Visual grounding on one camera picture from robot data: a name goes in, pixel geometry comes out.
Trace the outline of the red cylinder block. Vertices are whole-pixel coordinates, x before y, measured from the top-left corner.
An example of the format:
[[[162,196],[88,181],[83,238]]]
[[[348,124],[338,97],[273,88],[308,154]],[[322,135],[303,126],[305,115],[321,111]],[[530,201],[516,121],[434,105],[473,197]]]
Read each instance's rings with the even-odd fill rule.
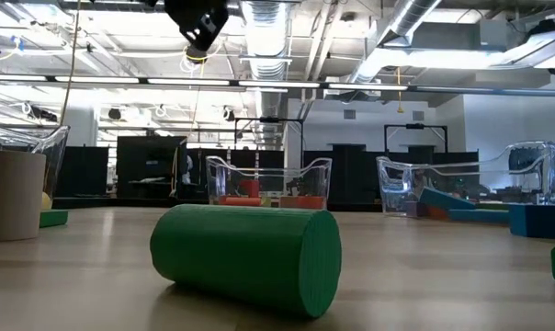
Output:
[[[260,198],[251,197],[221,196],[219,197],[219,204],[230,206],[259,207],[262,205],[262,200]]]

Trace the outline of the black aluminium table frame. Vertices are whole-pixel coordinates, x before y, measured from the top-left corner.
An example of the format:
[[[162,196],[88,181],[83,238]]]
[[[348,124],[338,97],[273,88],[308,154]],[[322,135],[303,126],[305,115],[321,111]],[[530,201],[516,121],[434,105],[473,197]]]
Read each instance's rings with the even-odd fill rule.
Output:
[[[141,208],[171,208],[179,204],[209,204],[208,199],[143,199],[143,198],[104,198],[104,197],[73,197],[54,198],[53,209],[82,209],[98,207],[141,207]],[[351,212],[382,212],[380,204],[359,203],[328,203],[328,211],[351,211]]]

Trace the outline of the black gantry frame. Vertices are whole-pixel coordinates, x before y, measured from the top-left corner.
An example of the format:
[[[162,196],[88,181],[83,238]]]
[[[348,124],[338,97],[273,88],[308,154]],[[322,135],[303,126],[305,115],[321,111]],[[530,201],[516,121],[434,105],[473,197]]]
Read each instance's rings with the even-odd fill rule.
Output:
[[[434,133],[443,143],[444,143],[444,153],[448,153],[448,127],[447,125],[426,125],[423,123],[407,123],[407,124],[384,124],[383,127],[383,135],[384,135],[384,153],[389,154],[389,139],[390,136],[388,135],[388,129],[395,128],[395,129],[406,129],[406,130],[424,130],[429,129],[432,133]],[[443,131],[443,135],[441,136],[436,129],[440,129]]]
[[[298,128],[294,131],[300,137],[300,157],[303,157],[305,147],[304,120],[279,117],[243,118],[236,117],[233,121],[232,148],[237,149],[237,144],[244,133],[253,135],[256,149],[271,151],[284,151],[286,130],[290,123],[295,123]]]

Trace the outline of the natural wood cylinder block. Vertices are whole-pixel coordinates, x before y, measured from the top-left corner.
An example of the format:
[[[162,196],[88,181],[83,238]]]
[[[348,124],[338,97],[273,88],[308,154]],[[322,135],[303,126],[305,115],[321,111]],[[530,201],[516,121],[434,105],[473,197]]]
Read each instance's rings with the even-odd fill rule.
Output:
[[[0,241],[38,236],[46,156],[0,151]]]

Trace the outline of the ceiling light strip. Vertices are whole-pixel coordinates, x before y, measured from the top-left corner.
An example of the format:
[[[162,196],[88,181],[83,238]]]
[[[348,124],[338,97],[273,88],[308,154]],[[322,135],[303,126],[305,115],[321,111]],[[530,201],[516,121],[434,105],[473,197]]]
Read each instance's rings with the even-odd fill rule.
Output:
[[[302,81],[222,80],[204,78],[144,78],[106,76],[43,76],[27,74],[0,74],[0,82],[76,83],[104,85],[158,85],[158,86],[210,86],[210,87],[269,87],[308,88],[367,91],[407,91],[408,86],[383,84],[348,84]]]

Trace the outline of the clear plastic bin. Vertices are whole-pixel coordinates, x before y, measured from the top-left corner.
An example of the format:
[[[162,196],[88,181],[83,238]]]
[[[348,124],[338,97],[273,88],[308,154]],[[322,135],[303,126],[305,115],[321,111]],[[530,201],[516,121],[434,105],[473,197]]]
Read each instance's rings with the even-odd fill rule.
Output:
[[[406,214],[424,188],[477,203],[555,204],[555,143],[520,142],[481,161],[478,152],[434,154],[428,163],[377,158],[382,208]]]
[[[43,192],[53,200],[69,135],[69,126],[54,128],[0,125],[0,150],[43,154]]]
[[[248,197],[239,188],[244,179],[256,179],[260,183],[259,197],[269,197],[273,208],[279,206],[282,196],[329,196],[332,160],[317,158],[303,168],[246,168],[225,162],[218,156],[206,158],[209,201],[220,205],[219,197]]]

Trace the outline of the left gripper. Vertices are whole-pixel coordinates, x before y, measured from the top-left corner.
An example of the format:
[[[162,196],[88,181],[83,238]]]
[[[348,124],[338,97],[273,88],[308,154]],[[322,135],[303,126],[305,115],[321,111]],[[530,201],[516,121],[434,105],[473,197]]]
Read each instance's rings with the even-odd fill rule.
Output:
[[[164,0],[164,11],[199,51],[210,48],[229,18],[227,0]]]

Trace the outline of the black cabinet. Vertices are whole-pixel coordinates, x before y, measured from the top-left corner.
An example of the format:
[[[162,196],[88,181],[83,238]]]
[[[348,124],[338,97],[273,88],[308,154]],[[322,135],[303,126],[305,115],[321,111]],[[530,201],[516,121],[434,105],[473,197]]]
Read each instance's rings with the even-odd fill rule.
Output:
[[[121,136],[117,141],[117,196],[177,198],[187,171],[185,136]]]

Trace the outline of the red rectangular block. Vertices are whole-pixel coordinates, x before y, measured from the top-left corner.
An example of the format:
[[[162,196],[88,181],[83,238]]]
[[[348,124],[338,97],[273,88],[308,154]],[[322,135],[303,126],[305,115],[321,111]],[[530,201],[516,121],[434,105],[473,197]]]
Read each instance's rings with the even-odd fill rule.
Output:
[[[241,188],[249,198],[259,197],[260,183],[256,179],[241,180],[239,183],[239,188]]]

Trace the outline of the long black partition wall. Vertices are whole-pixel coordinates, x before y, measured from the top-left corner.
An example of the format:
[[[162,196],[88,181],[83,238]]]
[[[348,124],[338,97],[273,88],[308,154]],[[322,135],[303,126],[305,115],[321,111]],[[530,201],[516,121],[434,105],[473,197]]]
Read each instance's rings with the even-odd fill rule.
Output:
[[[377,158],[383,152],[368,152],[358,144],[336,144],[328,150],[306,150],[303,157],[293,156],[293,164],[282,151],[190,149],[187,169],[191,182],[197,186],[195,198],[209,199],[206,158],[218,156],[237,167],[303,168],[317,158],[332,160],[328,203],[380,204]]]

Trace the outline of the long blue rectangular block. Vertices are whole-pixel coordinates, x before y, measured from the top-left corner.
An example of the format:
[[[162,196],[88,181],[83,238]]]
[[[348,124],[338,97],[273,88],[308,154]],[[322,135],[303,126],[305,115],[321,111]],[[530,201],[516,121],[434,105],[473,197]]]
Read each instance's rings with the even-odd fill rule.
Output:
[[[424,188],[419,202],[443,210],[474,210],[476,205],[468,200],[454,196],[434,188]]]

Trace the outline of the green cylinder block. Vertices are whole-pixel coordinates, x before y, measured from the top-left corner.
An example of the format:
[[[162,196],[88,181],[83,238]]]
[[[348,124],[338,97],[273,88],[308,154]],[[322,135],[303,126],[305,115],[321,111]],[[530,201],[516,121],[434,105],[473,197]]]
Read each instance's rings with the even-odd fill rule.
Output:
[[[150,253],[180,286],[305,318],[328,310],[342,270],[326,210],[177,205],[154,226]]]

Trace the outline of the black partition panel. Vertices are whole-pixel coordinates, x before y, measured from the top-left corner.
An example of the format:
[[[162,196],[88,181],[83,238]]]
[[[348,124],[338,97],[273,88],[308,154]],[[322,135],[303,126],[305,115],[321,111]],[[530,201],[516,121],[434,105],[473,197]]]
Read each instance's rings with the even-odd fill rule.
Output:
[[[56,196],[104,196],[107,180],[107,147],[67,146],[58,175]]]

